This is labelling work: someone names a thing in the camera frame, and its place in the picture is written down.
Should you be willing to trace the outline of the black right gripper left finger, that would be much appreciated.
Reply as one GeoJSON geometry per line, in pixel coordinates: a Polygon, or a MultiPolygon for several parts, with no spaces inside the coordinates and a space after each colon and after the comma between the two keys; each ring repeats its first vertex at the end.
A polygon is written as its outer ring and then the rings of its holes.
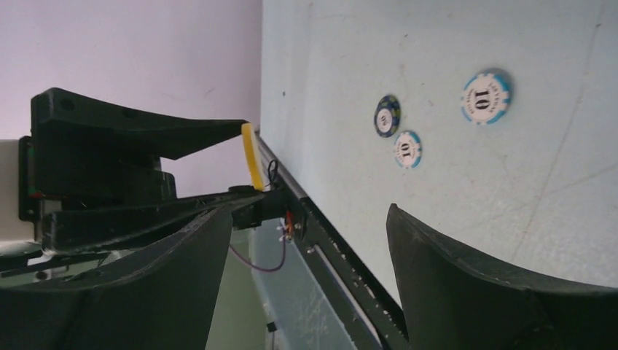
{"type": "Polygon", "coordinates": [[[1,290],[3,349],[204,349],[232,231],[227,207],[67,279],[1,290]]]}

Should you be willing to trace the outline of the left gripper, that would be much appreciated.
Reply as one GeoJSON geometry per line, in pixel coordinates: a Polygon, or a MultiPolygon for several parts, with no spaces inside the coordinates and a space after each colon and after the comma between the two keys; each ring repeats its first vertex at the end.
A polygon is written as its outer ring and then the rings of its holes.
{"type": "Polygon", "coordinates": [[[151,242],[220,206],[263,192],[177,199],[161,158],[178,160],[241,134],[242,119],[193,120],[145,112],[58,87],[31,99],[31,136],[18,144],[19,218],[49,254],[151,242]]]}

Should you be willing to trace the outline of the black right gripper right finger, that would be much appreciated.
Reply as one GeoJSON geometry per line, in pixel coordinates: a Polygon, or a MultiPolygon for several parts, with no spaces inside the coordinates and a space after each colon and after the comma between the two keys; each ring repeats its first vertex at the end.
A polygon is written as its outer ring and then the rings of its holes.
{"type": "Polygon", "coordinates": [[[615,349],[617,290],[504,262],[391,205],[388,245],[411,349],[615,349]]]}

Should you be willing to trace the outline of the yellow round button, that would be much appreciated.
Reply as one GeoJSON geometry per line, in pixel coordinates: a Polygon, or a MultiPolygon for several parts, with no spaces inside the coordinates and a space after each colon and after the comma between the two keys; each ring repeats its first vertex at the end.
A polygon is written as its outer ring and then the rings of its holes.
{"type": "Polygon", "coordinates": [[[246,163],[251,177],[251,185],[255,190],[264,191],[265,180],[263,177],[261,153],[259,151],[255,130],[250,122],[242,124],[241,136],[246,163]]]}

